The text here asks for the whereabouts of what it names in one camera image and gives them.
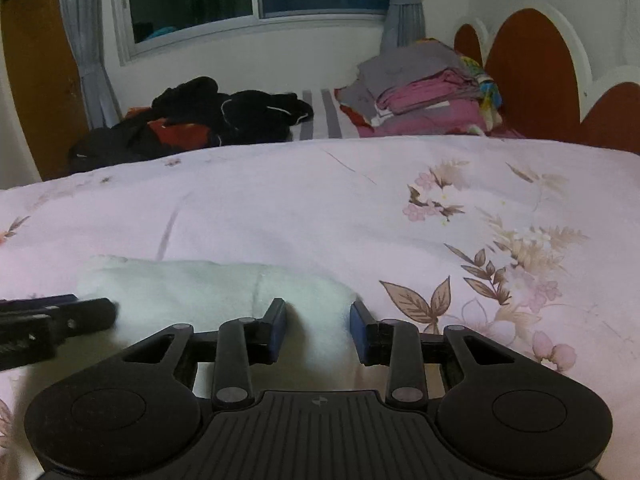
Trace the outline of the cream white knit sweater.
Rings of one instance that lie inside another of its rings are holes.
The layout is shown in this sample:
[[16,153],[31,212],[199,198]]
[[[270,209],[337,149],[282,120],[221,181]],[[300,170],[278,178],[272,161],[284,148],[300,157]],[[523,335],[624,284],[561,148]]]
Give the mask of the cream white knit sweater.
[[260,318],[281,298],[285,340],[276,364],[253,366],[255,390],[347,390],[356,384],[348,311],[357,296],[329,278],[263,264],[104,256],[80,274],[77,293],[117,304],[114,339],[123,347],[176,323],[208,332],[235,318]]

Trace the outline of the black and red clothes pile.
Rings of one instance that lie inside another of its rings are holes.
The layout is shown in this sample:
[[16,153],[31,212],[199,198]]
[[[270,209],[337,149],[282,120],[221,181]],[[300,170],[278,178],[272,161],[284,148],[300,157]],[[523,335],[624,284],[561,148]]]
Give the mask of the black and red clothes pile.
[[146,162],[229,145],[281,143],[293,127],[314,118],[294,93],[219,91],[201,76],[166,89],[149,107],[130,110],[113,127],[91,130],[67,155],[68,172]]

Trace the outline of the folded grey pink clothes stack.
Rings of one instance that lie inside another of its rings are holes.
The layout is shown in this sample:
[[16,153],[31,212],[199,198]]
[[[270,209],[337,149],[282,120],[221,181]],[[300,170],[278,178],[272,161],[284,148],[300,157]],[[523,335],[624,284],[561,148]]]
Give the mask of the folded grey pink clothes stack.
[[360,136],[484,136],[502,125],[498,84],[472,58],[435,39],[384,52],[334,91]]

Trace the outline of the pink floral bed sheet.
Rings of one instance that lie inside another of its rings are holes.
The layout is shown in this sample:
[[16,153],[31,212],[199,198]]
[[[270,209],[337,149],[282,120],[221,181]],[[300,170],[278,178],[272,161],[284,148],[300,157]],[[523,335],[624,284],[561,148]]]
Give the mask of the pink floral bed sheet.
[[[472,136],[232,146],[1,195],[1,295],[77,293],[98,257],[280,266],[377,318],[461,324],[582,382],[610,407],[609,479],[639,474],[639,159]],[[1,377],[1,474],[41,469],[23,414],[126,348],[115,328]]]

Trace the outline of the striped grey white mattress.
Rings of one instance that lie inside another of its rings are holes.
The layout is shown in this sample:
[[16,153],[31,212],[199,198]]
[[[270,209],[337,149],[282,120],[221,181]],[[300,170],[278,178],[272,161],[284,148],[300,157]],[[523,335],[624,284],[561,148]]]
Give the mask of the striped grey white mattress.
[[340,109],[330,89],[297,92],[299,99],[312,107],[314,116],[291,128],[293,141],[358,139],[360,134],[348,116]]

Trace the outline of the brown wooden door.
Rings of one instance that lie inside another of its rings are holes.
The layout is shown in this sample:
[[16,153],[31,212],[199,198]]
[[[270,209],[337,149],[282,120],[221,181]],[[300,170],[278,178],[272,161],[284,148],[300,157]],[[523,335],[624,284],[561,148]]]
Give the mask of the brown wooden door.
[[32,159],[44,180],[63,177],[68,151],[89,128],[58,0],[1,0],[1,32],[12,98]]

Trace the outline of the red and white headboard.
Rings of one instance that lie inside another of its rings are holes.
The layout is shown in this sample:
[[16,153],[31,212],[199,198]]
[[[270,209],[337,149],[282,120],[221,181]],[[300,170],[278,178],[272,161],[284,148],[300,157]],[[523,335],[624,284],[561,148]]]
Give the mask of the red and white headboard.
[[594,78],[582,40],[553,6],[517,10],[495,35],[478,18],[465,18],[454,48],[498,86],[502,124],[492,136],[638,153],[638,67],[618,66]]

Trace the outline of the left grey curtain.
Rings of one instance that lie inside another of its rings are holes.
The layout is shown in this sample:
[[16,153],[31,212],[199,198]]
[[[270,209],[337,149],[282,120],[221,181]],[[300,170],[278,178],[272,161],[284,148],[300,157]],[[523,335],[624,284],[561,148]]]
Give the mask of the left grey curtain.
[[58,0],[58,4],[77,66],[88,127],[113,127],[120,118],[104,66],[101,0]]

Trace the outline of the grey curtain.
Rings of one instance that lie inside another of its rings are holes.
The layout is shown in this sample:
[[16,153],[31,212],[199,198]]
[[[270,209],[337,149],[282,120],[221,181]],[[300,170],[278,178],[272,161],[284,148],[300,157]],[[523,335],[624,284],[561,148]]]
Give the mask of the grey curtain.
[[88,127],[113,127],[120,118],[104,66],[101,0],[58,0],[58,4],[77,66]]
[[380,52],[385,53],[422,39],[425,35],[423,0],[390,0]]

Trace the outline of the right grey curtain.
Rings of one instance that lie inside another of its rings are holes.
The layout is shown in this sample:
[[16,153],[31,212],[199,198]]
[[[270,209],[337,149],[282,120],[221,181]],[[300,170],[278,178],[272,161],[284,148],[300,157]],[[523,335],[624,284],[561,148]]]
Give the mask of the right grey curtain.
[[380,52],[385,53],[422,39],[425,35],[423,0],[390,0]]

